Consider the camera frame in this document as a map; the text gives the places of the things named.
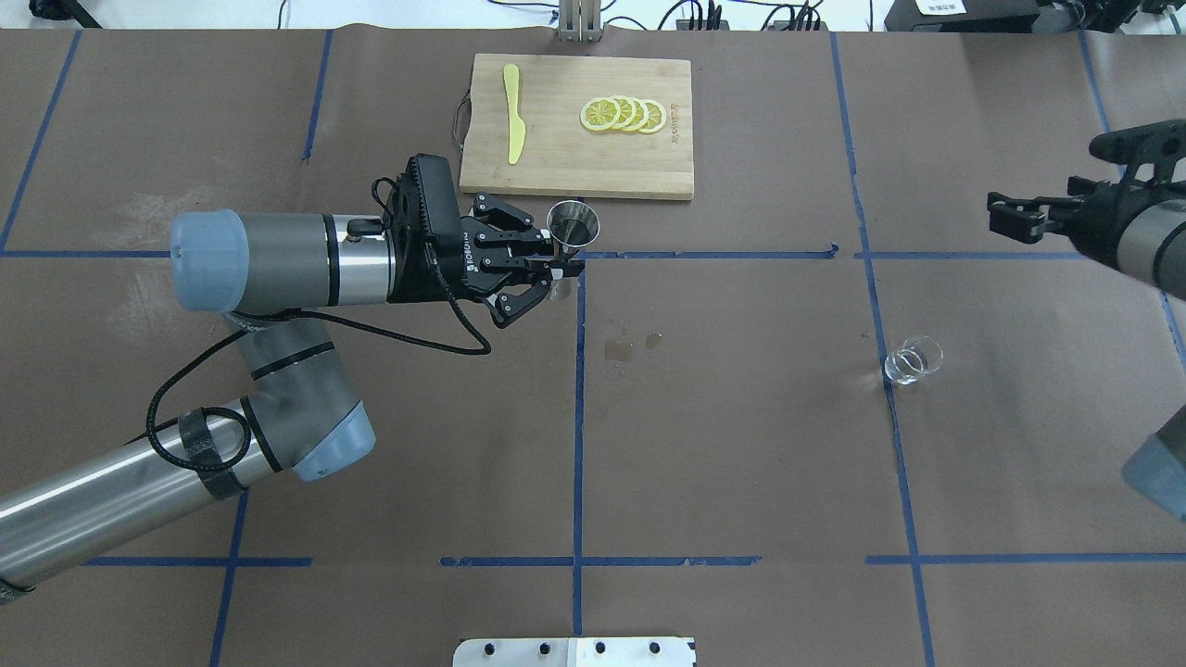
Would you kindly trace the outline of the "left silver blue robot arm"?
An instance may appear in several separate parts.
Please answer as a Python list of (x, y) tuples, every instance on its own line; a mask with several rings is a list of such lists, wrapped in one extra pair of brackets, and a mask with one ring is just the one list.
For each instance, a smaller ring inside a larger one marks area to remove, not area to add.
[(231, 331), (153, 394), (142, 434), (4, 497), (4, 603), (270, 474), (318, 481), (364, 459), (376, 436), (330, 322), (483, 356), (490, 342), (461, 301), (508, 328), (582, 273), (576, 253), (600, 233), (581, 201), (537, 223), (491, 193), (463, 214), (452, 186), (388, 184), (377, 216), (177, 217), (178, 301)]

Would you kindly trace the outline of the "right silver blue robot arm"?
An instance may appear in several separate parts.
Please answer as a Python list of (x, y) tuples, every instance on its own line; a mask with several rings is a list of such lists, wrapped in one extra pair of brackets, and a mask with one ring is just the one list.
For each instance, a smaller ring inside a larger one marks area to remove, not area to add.
[(1052, 445), (1024, 456), (1033, 479), (1069, 483), (1075, 501), (1109, 482), (1120, 507), (1103, 522), (1181, 544), (1182, 463), (1160, 434), (1182, 413), (1182, 367), (1159, 287), (1079, 252), (1042, 260), (1035, 244), (986, 267), (959, 313), (984, 328), (978, 375), (1003, 419), (991, 438), (1010, 453)]

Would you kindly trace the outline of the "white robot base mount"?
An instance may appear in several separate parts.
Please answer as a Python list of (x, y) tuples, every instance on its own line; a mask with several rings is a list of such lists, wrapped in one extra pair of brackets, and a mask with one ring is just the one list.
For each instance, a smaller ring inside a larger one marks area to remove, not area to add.
[(453, 666), (696, 666), (695, 640), (678, 636), (472, 639)]

